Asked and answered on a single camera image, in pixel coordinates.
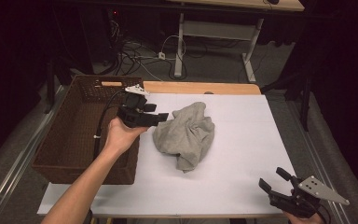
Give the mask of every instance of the gray cloth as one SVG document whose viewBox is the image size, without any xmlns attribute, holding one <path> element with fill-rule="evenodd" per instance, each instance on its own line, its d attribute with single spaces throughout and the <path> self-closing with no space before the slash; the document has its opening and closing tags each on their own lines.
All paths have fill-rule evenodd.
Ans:
<svg viewBox="0 0 358 224">
<path fill-rule="evenodd" d="M 214 138 L 214 124 L 204 117 L 205 103 L 173 111 L 174 119 L 158 124 L 153 141 L 158 151 L 178 155 L 177 169 L 192 171 L 205 157 Z"/>
</svg>

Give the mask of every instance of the gray carpet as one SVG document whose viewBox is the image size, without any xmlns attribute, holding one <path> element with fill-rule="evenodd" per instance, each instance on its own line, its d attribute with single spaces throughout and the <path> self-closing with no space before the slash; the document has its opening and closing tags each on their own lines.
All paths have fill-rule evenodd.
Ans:
<svg viewBox="0 0 358 224">
<path fill-rule="evenodd" d="M 254 69 L 259 67 L 255 73 L 257 85 L 264 86 L 278 77 L 292 47 L 275 48 L 273 44 L 256 47 L 251 61 Z M 202 58 L 185 56 L 187 78 L 184 81 L 245 83 L 246 78 L 241 62 L 243 49 L 246 49 L 246 43 L 240 42 L 235 48 L 209 49 L 208 54 Z M 143 49 L 143 51 L 140 49 L 139 51 L 144 56 L 153 54 L 147 49 Z M 198 46 L 188 45 L 187 53 L 192 56 L 201 55 L 202 49 Z M 167 63 L 151 63 L 146 65 L 146 68 L 153 76 L 170 80 Z M 103 67 L 96 65 L 96 70 L 98 69 L 103 70 Z M 143 77 L 144 80 L 156 80 L 148 72 L 141 67 L 132 76 Z M 284 91 L 270 91 L 266 95 L 283 143 L 295 167 L 296 175 L 300 177 L 318 175 L 309 153 L 310 143 L 304 139 L 304 134 L 297 124 L 296 116 L 298 114 L 293 112 L 293 106 L 297 107 L 298 103 L 288 104 L 284 101 L 283 94 Z M 46 97 L 44 89 L 41 90 L 41 95 L 43 98 Z M 29 139 L 43 119 L 45 106 L 45 102 L 41 101 L 18 125 L 2 146 L 0 150 L 0 186 L 12 164 L 21 154 L 21 151 L 26 148 Z M 339 148 L 331 136 L 314 98 L 311 98 L 310 101 L 309 127 L 310 131 L 307 136 L 311 139 L 321 158 L 325 172 L 328 173 L 330 178 L 330 183 L 340 194 L 351 201 L 351 205 L 345 208 L 345 212 L 351 223 L 358 223 L 358 182 L 339 153 Z M 41 175 L 27 167 L 11 197 L 4 202 L 6 204 L 0 213 L 0 223 L 39 223 L 42 217 L 36 214 L 36 210 L 47 183 L 48 181 Z M 340 217 L 332 217 L 332 219 L 332 223 L 347 223 Z M 248 223 L 255 223 L 255 221 L 250 219 Z M 266 218 L 257 220 L 257 223 L 283 224 L 287 223 L 287 220 L 285 218 Z"/>
</svg>

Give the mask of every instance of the white tabletop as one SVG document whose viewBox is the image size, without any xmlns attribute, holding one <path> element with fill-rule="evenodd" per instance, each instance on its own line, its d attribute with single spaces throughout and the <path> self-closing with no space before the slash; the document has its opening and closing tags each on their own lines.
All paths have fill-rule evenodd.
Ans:
<svg viewBox="0 0 358 224">
<path fill-rule="evenodd" d="M 294 175 L 264 95 L 153 93 L 148 103 L 156 113 L 206 104 L 215 124 L 213 144 L 192 172 L 176 169 L 176 158 L 158 152 L 154 127 L 141 135 L 135 183 L 101 186 L 91 210 L 106 217 L 268 217 L 282 212 L 269 205 L 258 180 L 289 194 L 291 185 L 275 174 L 282 167 Z M 38 214 L 45 215 L 68 188 L 49 184 Z"/>
</svg>

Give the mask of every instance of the human hand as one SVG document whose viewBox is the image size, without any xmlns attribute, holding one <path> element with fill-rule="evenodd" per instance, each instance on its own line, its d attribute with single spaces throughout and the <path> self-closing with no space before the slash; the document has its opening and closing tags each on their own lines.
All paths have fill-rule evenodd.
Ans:
<svg viewBox="0 0 358 224">
<path fill-rule="evenodd" d="M 285 211 L 283 211 L 283 213 L 285 216 L 287 216 L 287 218 L 289 218 L 292 224 L 324 224 L 322 218 L 317 213 L 315 213 L 310 218 L 295 217 L 294 215 Z"/>
<path fill-rule="evenodd" d="M 120 118 L 112 119 L 108 126 L 108 135 L 102 153 L 121 155 L 130 148 L 135 138 L 147 129 L 148 127 L 129 128 Z"/>
</svg>

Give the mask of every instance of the white desk leg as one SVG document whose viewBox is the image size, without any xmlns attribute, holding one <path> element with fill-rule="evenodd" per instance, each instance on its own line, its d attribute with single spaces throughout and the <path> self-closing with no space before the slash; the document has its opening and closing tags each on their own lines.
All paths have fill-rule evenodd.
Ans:
<svg viewBox="0 0 358 224">
<path fill-rule="evenodd" d="M 183 13 L 180 14 L 179 19 L 179 38 L 178 38 L 178 51 L 176 53 L 176 60 L 175 60 L 175 71 L 174 76 L 175 77 L 181 77 L 182 76 L 182 40 L 183 40 L 183 20 L 184 15 Z"/>
<path fill-rule="evenodd" d="M 258 35 L 260 34 L 261 26 L 263 25 L 264 19 L 258 19 L 257 25 L 252 35 L 251 44 L 247 53 L 242 54 L 243 63 L 245 64 L 245 72 L 250 83 L 255 83 L 255 72 L 251 64 L 251 56 L 255 49 L 255 44 L 257 42 Z"/>
</svg>

